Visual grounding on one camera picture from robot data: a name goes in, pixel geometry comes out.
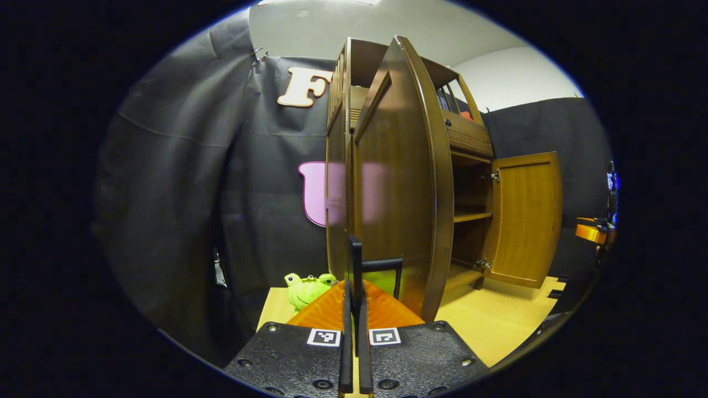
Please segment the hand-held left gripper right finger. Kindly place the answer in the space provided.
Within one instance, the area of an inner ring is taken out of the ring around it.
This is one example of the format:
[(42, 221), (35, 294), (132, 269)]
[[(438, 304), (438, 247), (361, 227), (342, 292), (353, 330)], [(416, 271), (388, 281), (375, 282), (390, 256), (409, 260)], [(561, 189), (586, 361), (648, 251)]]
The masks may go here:
[(400, 322), (384, 310), (386, 327), (373, 323), (373, 287), (364, 274), (394, 270), (400, 283), (402, 259), (363, 260), (362, 243), (354, 240), (354, 330), (360, 393), (371, 397), (439, 397), (478, 379), (487, 365), (445, 321)]

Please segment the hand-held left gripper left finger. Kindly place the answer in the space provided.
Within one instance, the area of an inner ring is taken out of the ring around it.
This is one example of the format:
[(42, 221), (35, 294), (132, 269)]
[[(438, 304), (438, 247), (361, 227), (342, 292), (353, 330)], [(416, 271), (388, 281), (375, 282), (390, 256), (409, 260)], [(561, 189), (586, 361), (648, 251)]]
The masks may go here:
[(334, 298), (317, 321), (334, 327), (264, 323), (226, 367), (241, 383), (275, 397), (343, 397), (353, 391), (351, 283), (356, 282), (356, 236), (347, 237), (346, 279), (316, 302)]

